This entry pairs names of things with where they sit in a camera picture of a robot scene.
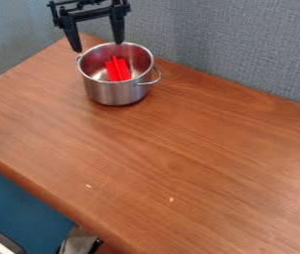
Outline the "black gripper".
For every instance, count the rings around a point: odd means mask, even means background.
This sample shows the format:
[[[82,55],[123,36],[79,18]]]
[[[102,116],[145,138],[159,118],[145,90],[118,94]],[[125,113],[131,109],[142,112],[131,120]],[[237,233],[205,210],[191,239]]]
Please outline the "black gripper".
[[[125,16],[131,11],[127,0],[111,0],[100,7],[104,0],[51,0],[47,7],[52,12],[54,24],[64,30],[72,50],[82,52],[76,22],[107,17],[110,19],[112,39],[116,45],[125,40]]]

